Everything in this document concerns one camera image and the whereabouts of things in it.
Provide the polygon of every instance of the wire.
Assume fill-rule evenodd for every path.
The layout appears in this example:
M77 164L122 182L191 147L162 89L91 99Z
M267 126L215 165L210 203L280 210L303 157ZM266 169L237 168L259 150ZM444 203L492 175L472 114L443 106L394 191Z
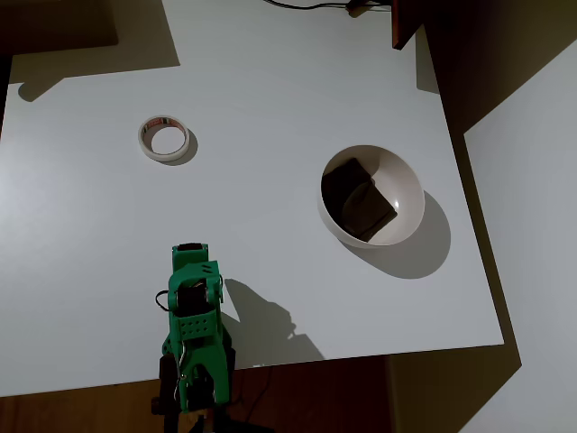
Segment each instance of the wire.
M243 399L243 388L244 388L244 370L240 370L239 374L241 375L241 386L239 386L239 393L238 398L235 401L231 401L231 406L236 406L241 401L244 402Z
M278 7L284 7L285 9L294 9L297 11L312 11L313 9L319 9L321 7L333 7L335 9L345 9L347 6L347 3L319 3L318 5L312 5L312 6L296 6L296 5L287 5L285 3L280 3L280 2L276 2L275 0L264 0L267 3L270 3L271 5L275 5ZM385 5L381 2L372 2L372 5L363 5L360 7L371 7L371 6L389 6L389 5ZM375 10L372 9L374 12L388 12L386 10Z
M154 299L156 301L156 305L158 305L159 307L161 307L164 311L166 311L167 313L169 312L169 309L167 309L166 307L164 307L160 302L159 302L159 296L160 295L168 295L169 291L168 290L161 290L156 294L156 298Z
M264 385L264 388L262 388L261 393L259 394L259 396L256 398L256 400L254 401L254 403L252 404L251 410L249 410L249 414L246 416L246 421L245 422L249 422L251 420L251 416L252 413L254 412L254 410L256 409L257 405L259 404L259 401L261 400L262 396L264 395L264 393L269 389L270 386L270 377L272 376L272 367L269 367L269 376L267 377L267 384Z

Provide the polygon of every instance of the black sponge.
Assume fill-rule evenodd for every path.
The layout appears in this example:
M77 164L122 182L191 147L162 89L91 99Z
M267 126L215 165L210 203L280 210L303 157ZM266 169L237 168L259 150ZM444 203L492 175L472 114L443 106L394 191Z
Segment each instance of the black sponge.
M331 218L349 235L368 242L397 212L373 185L371 175L351 159L323 176L321 192Z

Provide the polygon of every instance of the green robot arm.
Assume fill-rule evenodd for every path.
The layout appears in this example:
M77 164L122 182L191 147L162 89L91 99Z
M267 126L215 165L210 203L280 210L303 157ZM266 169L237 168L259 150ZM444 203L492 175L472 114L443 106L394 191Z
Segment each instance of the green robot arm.
M221 319L218 263L208 261L208 245L181 244L172 247L172 270L169 336L162 354L174 355L177 363L175 400L185 413L225 404L230 400L234 350Z

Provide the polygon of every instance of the brown floor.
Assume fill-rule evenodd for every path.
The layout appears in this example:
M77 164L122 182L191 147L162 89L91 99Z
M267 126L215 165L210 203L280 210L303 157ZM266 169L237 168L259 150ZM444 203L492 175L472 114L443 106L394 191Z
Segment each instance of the brown floor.
M233 419L277 433L392 432L384 356L237 371ZM162 432L151 415L159 381L0 399L0 432ZM193 425L181 416L180 432Z

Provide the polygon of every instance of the white table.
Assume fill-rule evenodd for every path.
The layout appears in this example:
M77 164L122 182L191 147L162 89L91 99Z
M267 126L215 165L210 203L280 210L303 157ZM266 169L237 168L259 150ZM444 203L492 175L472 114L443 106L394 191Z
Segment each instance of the white table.
M219 261L237 368L502 343L441 100L416 89L414 41L390 48L388 14L165 8L180 67L67 78L31 103L9 88L0 395L157 377L168 318L153 298L184 242ZM190 162L144 156L137 129L158 114L195 134ZM321 173L355 144L396 152L442 209L438 269L391 268L401 245L384 272L321 222Z

